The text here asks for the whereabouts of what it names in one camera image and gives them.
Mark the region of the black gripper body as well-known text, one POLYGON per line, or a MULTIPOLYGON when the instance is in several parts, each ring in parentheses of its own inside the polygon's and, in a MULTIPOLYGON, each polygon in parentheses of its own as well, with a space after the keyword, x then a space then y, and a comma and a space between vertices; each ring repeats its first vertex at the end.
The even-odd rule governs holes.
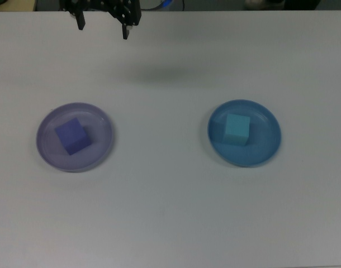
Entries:
POLYGON ((87 11, 109 12, 115 7, 112 1, 107 0, 89 0, 87 1, 87 11))

